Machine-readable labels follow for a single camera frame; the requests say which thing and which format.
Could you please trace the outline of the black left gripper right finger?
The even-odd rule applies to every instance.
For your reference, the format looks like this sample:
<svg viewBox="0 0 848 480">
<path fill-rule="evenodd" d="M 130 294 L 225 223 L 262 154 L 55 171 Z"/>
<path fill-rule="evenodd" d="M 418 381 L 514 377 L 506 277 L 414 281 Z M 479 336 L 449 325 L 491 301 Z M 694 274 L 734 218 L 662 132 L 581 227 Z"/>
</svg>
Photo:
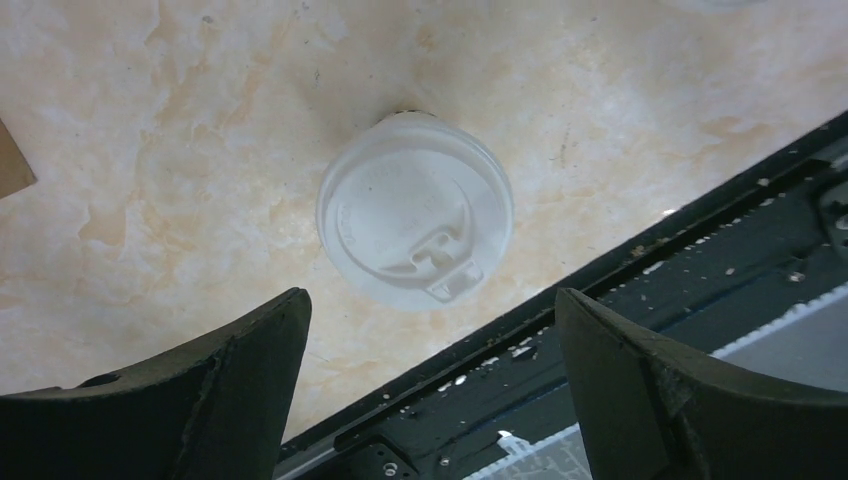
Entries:
<svg viewBox="0 0 848 480">
<path fill-rule="evenodd" d="M 596 479 L 843 479 L 847 396 L 756 373 L 574 289 L 555 321 Z"/>
</svg>

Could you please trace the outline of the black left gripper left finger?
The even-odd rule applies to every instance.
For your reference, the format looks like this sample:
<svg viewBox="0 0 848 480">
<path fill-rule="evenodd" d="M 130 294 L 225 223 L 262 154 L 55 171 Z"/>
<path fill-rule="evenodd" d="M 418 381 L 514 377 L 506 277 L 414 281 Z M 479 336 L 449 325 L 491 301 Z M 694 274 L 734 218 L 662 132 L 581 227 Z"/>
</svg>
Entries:
<svg viewBox="0 0 848 480">
<path fill-rule="evenodd" d="M 311 313 L 294 288 L 77 387 L 3 396 L 2 477 L 271 478 Z"/>
</svg>

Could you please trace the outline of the brown paper bag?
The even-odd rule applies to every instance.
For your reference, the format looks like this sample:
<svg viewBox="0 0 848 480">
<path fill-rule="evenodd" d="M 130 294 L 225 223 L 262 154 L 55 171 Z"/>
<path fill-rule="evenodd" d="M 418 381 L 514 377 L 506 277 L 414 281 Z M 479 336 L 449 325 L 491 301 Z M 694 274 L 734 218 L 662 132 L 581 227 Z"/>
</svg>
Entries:
<svg viewBox="0 0 848 480">
<path fill-rule="evenodd" d="M 1 123 L 0 197 L 6 198 L 37 182 L 37 178 L 4 123 Z"/>
</svg>

